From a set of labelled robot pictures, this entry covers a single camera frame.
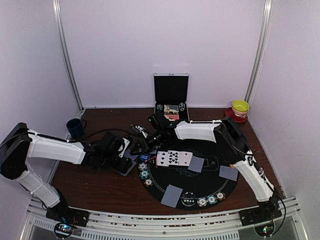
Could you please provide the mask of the blue-backed card deck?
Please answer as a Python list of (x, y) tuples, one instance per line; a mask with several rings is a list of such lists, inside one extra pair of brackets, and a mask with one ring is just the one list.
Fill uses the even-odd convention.
[(136, 165), (136, 155), (131, 155), (130, 153), (125, 153), (123, 159), (126, 160), (124, 168), (119, 172), (122, 176), (127, 176), (129, 172)]

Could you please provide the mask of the dealt card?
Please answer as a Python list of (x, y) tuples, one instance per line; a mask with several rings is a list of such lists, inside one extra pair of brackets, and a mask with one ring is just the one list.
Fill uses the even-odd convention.
[(219, 177), (235, 182), (238, 179), (238, 173), (239, 171), (236, 168), (232, 168), (229, 166), (222, 165), (219, 169)]
[(169, 184), (164, 192), (160, 203), (171, 208), (176, 208), (182, 191), (182, 188)]

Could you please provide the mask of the green chip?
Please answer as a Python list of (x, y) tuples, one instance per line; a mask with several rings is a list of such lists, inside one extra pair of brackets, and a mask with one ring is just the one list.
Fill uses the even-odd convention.
[(139, 173), (139, 177), (141, 179), (147, 179), (149, 177), (149, 172), (147, 170), (142, 170), (140, 173)]
[(208, 202), (209, 204), (211, 204), (211, 205), (214, 205), (214, 204), (216, 204), (216, 203), (218, 202), (218, 199), (216, 198), (215, 195), (209, 195), (209, 196), (207, 197), (207, 202)]

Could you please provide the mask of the three of clubs card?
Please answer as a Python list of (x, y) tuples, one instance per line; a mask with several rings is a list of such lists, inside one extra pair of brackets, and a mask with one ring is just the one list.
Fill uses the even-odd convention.
[(156, 156), (156, 165), (160, 167), (169, 166), (169, 155), (167, 151), (158, 151)]

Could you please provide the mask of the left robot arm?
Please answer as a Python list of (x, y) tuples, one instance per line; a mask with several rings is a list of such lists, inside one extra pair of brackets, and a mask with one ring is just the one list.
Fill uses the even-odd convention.
[(112, 131), (95, 143), (61, 139), (30, 130), (19, 122), (0, 144), (0, 173), (14, 180), (36, 196), (54, 218), (61, 222), (75, 220), (63, 194), (44, 182), (28, 165), (28, 158), (63, 161), (74, 165), (87, 165), (96, 169), (112, 168), (125, 176), (134, 166), (125, 153), (132, 142)]

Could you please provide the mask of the blue chip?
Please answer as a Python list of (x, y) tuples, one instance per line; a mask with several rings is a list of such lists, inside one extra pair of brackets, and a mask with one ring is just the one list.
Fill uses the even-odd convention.
[(200, 197), (197, 200), (197, 204), (199, 207), (205, 207), (208, 204), (208, 199), (206, 197)]
[(147, 170), (148, 170), (148, 165), (147, 165), (146, 163), (142, 162), (142, 163), (140, 163), (140, 164), (138, 165), (138, 169), (139, 169), (140, 171), (147, 171)]

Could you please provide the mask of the orange chip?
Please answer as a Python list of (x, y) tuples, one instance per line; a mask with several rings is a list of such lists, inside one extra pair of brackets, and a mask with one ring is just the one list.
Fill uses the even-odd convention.
[(219, 201), (223, 201), (223, 200), (226, 199), (226, 195), (225, 195), (224, 192), (218, 192), (218, 193), (216, 194), (216, 198), (217, 198)]
[(151, 178), (145, 179), (143, 183), (146, 187), (152, 187), (154, 185), (154, 181)]

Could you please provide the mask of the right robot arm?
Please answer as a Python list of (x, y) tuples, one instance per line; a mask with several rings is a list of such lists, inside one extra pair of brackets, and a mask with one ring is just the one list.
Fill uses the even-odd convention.
[(174, 208), (198, 210), (225, 200), (236, 187), (227, 177), (231, 170), (242, 175), (252, 189), (257, 207), (242, 210), (244, 225), (282, 217), (280, 193), (266, 177), (255, 159), (247, 138), (229, 116), (221, 120), (170, 121), (157, 111), (148, 118), (154, 133), (144, 127), (131, 129), (142, 136), (132, 149), (138, 155), (140, 178), (148, 192), (162, 201), (173, 185), (179, 198)]

